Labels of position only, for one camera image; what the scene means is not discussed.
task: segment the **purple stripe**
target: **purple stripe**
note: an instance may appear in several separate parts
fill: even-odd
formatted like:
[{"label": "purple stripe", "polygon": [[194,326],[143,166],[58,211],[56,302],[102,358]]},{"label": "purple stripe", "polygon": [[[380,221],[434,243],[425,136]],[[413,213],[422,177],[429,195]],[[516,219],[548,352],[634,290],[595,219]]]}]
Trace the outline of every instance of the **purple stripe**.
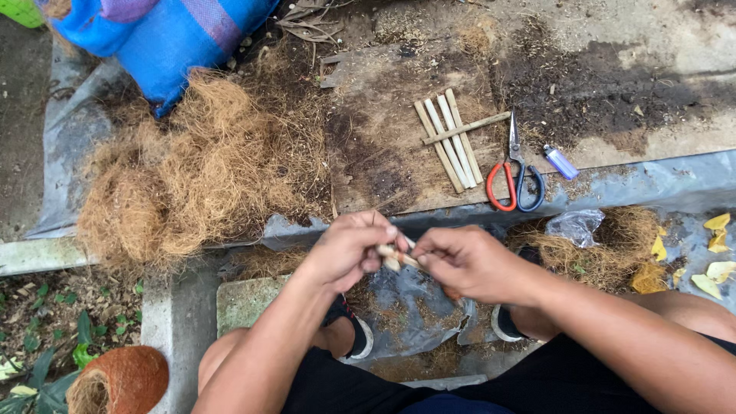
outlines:
[{"label": "purple stripe", "polygon": [[118,23],[130,23],[143,17],[158,0],[101,0],[100,16]]},{"label": "purple stripe", "polygon": [[182,3],[226,55],[235,50],[240,29],[217,0],[182,0]]}]

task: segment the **blue scissor handle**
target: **blue scissor handle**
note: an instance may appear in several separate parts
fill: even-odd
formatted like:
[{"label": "blue scissor handle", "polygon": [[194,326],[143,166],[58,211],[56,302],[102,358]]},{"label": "blue scissor handle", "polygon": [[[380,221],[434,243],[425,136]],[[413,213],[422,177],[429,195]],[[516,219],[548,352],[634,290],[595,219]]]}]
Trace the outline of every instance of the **blue scissor handle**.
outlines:
[{"label": "blue scissor handle", "polygon": [[521,188],[524,185],[524,168],[526,165],[522,162],[519,162],[519,175],[516,177],[516,208],[519,209],[519,211],[523,213],[530,213],[542,204],[542,201],[545,199],[545,181],[542,179],[541,174],[539,171],[537,171],[537,168],[535,166],[529,166],[529,171],[534,175],[534,178],[537,180],[537,184],[539,185],[539,196],[537,196],[537,201],[529,208],[524,208],[521,206]]}]

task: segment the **hand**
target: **hand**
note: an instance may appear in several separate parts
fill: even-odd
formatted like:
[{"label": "hand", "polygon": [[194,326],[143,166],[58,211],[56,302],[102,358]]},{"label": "hand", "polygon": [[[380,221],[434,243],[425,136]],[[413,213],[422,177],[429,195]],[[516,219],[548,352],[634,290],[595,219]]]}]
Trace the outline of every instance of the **hand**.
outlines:
[{"label": "hand", "polygon": [[545,273],[476,225],[431,228],[411,255],[446,287],[487,304],[533,306],[530,289]]},{"label": "hand", "polygon": [[364,272],[381,267],[374,246],[389,243],[408,250],[406,239],[381,213],[371,210],[342,215],[319,238],[295,276],[327,285],[334,293],[346,292]]}]

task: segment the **red scissor handle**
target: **red scissor handle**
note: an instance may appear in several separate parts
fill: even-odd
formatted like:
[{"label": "red scissor handle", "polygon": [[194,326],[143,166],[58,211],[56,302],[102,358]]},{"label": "red scissor handle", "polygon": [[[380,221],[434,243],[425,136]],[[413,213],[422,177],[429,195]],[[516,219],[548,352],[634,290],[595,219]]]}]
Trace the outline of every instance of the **red scissor handle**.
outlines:
[{"label": "red scissor handle", "polygon": [[488,179],[486,179],[486,194],[488,194],[488,200],[490,200],[491,204],[494,207],[498,208],[501,211],[511,211],[516,208],[516,191],[514,190],[514,178],[511,175],[510,163],[503,163],[503,171],[506,173],[506,182],[509,185],[511,204],[509,204],[508,206],[504,206],[498,200],[496,200],[496,197],[493,195],[493,178],[496,176],[496,172],[498,172],[500,168],[501,163],[498,163],[493,166],[493,169],[491,169],[491,173],[488,174]]}]

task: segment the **scissor blade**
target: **scissor blade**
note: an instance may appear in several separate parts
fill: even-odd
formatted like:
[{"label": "scissor blade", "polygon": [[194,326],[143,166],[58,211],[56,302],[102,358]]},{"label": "scissor blade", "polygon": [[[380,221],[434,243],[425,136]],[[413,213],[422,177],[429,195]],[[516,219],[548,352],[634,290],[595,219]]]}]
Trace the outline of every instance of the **scissor blade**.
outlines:
[{"label": "scissor blade", "polygon": [[519,130],[516,126],[516,111],[511,109],[511,127],[509,128],[509,158],[512,160],[521,160],[521,142],[519,140]]}]

